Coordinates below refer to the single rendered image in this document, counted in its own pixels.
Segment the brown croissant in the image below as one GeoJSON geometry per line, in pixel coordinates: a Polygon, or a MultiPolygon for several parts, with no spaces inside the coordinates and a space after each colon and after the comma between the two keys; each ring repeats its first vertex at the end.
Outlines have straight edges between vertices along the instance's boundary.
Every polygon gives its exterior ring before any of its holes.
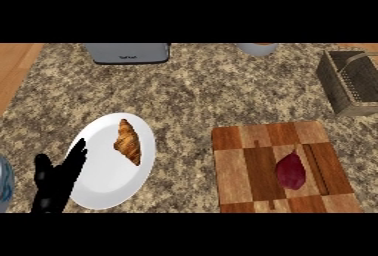
{"type": "Polygon", "coordinates": [[[138,135],[125,119],[119,121],[118,137],[113,142],[113,149],[125,156],[135,166],[140,165],[141,150],[138,135]]]}

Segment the dark red pear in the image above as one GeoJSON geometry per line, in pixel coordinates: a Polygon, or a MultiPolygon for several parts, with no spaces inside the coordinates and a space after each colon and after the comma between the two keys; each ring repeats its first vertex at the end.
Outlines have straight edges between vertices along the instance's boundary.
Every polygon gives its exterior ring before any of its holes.
{"type": "Polygon", "coordinates": [[[296,151],[292,151],[276,164],[276,177],[283,188],[298,190],[305,183],[305,169],[296,151]]]}

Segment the grey blue round object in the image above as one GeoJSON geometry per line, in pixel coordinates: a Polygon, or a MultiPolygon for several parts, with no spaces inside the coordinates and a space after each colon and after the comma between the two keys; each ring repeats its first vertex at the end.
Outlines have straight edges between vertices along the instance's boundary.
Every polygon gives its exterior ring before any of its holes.
{"type": "Polygon", "coordinates": [[[0,213],[4,213],[11,201],[14,189],[14,174],[10,163],[0,155],[0,213]]]}

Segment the white oval plate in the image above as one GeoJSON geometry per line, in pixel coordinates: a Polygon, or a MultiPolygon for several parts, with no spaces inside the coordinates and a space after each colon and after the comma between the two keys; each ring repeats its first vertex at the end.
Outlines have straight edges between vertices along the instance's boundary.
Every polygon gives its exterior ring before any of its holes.
{"type": "Polygon", "coordinates": [[[153,131],[131,113],[110,113],[93,120],[78,132],[69,149],[85,141],[87,159],[73,184],[71,199],[84,208],[107,209],[119,205],[138,191],[149,177],[155,155],[153,131]],[[134,128],[140,142],[140,165],[113,149],[119,121],[134,128]]]}

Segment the grey toaster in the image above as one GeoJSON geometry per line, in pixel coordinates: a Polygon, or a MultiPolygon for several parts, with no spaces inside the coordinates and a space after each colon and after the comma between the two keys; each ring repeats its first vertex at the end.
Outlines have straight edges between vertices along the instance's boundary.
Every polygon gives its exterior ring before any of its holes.
{"type": "Polygon", "coordinates": [[[84,47],[102,65],[155,64],[169,58],[168,43],[85,43],[84,47]]]}

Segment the checkered wooden cutting board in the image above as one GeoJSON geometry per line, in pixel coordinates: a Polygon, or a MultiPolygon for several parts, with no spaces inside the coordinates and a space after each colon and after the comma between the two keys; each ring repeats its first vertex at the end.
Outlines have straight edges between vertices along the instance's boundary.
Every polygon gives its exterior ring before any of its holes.
{"type": "Polygon", "coordinates": [[[358,212],[361,210],[322,124],[299,121],[218,127],[211,132],[223,213],[358,212]],[[296,153],[305,183],[280,186],[276,163],[296,153]]]}

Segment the pale grey round container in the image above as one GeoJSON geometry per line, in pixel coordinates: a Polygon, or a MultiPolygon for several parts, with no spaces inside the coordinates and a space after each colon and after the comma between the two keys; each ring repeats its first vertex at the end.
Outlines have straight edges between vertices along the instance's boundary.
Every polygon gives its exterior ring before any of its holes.
{"type": "Polygon", "coordinates": [[[249,54],[251,56],[267,56],[276,50],[277,44],[276,43],[237,43],[237,48],[242,50],[243,53],[249,54]]]}

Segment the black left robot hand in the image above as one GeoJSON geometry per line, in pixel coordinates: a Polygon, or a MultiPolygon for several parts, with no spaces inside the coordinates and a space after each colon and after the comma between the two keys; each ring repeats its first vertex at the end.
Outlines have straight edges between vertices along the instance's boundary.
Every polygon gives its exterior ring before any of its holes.
{"type": "Polygon", "coordinates": [[[79,139],[60,165],[53,165],[45,154],[34,158],[34,183],[37,193],[32,213],[62,213],[71,196],[73,183],[87,160],[85,140],[79,139]]]}

